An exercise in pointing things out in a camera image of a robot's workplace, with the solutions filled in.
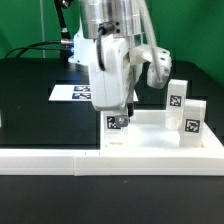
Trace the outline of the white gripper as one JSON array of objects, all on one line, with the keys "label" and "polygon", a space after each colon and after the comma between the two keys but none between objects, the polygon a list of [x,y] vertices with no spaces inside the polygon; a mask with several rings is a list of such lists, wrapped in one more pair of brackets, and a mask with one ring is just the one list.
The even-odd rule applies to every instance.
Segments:
[{"label": "white gripper", "polygon": [[[109,35],[102,39],[102,58],[105,70],[99,68],[96,44],[90,48],[89,82],[91,100],[97,111],[122,110],[127,105],[128,117],[134,115],[134,87],[142,72],[142,65],[130,63],[128,41]],[[116,115],[118,128],[127,127],[126,115]]]}]

